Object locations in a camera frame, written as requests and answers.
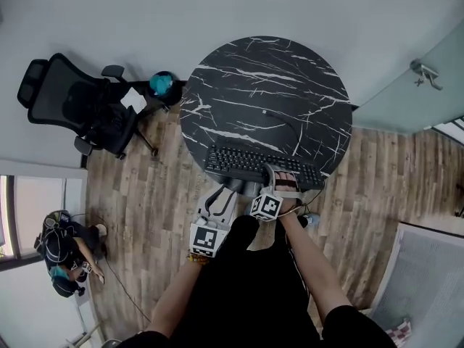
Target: round table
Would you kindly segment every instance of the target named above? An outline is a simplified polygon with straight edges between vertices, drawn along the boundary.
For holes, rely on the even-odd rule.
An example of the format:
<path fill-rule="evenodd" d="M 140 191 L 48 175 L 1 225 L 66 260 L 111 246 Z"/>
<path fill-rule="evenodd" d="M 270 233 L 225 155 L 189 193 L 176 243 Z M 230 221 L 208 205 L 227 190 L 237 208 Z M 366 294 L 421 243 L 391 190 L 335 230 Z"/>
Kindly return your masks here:
<path fill-rule="evenodd" d="M 191 74 L 181 101 L 188 150 L 204 167 L 217 137 L 304 157 L 329 176 L 349 145 L 352 110 L 334 69 L 285 38 L 253 36 L 221 46 Z M 247 196 L 255 183 L 211 175 Z"/>

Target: wrist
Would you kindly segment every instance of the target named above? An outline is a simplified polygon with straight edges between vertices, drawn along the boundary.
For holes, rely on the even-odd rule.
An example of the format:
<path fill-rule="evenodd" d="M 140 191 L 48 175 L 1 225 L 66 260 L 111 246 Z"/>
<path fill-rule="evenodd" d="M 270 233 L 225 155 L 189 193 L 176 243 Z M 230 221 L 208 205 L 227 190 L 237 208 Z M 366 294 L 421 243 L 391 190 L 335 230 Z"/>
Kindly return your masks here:
<path fill-rule="evenodd" d="M 95 263 L 95 260 L 93 260 L 93 259 L 86 259 L 86 260 L 87 260 L 87 263 L 88 263 L 92 268 L 98 267 L 98 265 Z"/>
<path fill-rule="evenodd" d="M 187 260 L 190 263 L 198 264 L 200 266 L 206 265 L 210 262 L 209 257 L 204 257 L 203 255 L 194 253 L 190 253 L 189 255 L 187 255 Z"/>
<path fill-rule="evenodd" d="M 284 227 L 291 223 L 294 223 L 295 221 L 298 223 L 297 214 L 295 212 L 290 212 L 289 214 L 284 215 L 279 219 Z"/>
<path fill-rule="evenodd" d="M 192 262 L 190 261 L 189 257 L 186 258 L 187 261 L 183 264 L 183 267 L 187 269 L 187 272 L 190 274 L 199 275 L 202 271 L 203 264 L 200 262 Z"/>

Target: white cube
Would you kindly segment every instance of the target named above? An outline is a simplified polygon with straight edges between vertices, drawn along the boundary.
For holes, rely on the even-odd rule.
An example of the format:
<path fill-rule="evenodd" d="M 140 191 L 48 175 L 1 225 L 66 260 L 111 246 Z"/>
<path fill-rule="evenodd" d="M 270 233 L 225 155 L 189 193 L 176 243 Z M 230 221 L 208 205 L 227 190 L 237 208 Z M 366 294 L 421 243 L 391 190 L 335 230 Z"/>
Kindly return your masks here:
<path fill-rule="evenodd" d="M 278 211 L 281 209 L 282 201 L 281 197 L 262 194 L 252 201 L 250 215 L 265 222 L 275 220 L 277 219 Z"/>
<path fill-rule="evenodd" d="M 214 258 L 227 233 L 222 229 L 192 223 L 190 225 L 190 252 Z"/>

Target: finger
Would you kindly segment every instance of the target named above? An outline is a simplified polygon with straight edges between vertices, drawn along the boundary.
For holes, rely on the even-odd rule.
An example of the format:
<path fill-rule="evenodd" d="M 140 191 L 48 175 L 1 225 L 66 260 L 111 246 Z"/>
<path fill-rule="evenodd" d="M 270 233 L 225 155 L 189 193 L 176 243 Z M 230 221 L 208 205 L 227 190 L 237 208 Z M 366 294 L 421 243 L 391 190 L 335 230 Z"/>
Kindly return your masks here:
<path fill-rule="evenodd" d="M 286 176 L 286 174 L 285 174 L 284 171 L 281 171 L 281 172 L 279 172 L 278 174 L 279 174 L 280 179 L 283 179 L 284 181 L 287 179 L 287 176 Z M 288 187 L 288 186 L 283 186 L 282 191 L 288 191 L 289 189 L 290 189 L 290 187 Z"/>
<path fill-rule="evenodd" d="M 275 179 L 282 179 L 280 173 L 274 173 L 274 178 Z M 275 186 L 276 191 L 285 191 L 286 187 L 285 186 Z"/>
<path fill-rule="evenodd" d="M 286 173 L 286 180 L 288 180 L 288 181 L 293 181 L 293 182 L 296 181 L 294 175 L 291 174 L 291 173 Z M 296 190 L 297 190 L 297 189 L 296 189 L 295 187 L 289 187 L 289 189 L 288 189 L 288 191 L 296 191 Z"/>

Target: door handle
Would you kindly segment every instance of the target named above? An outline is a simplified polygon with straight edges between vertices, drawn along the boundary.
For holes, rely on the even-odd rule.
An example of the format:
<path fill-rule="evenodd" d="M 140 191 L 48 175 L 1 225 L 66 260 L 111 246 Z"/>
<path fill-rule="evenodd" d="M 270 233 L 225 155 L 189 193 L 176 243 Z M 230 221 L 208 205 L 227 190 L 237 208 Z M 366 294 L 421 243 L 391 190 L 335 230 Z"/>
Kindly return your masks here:
<path fill-rule="evenodd" d="M 420 77 L 419 80 L 414 82 L 417 86 L 424 83 L 424 80 L 428 80 L 432 88 L 441 91 L 443 86 L 438 85 L 435 83 L 435 79 L 439 77 L 437 71 L 432 70 L 430 67 L 425 66 L 420 59 L 414 59 L 410 64 L 410 69 L 417 73 Z"/>

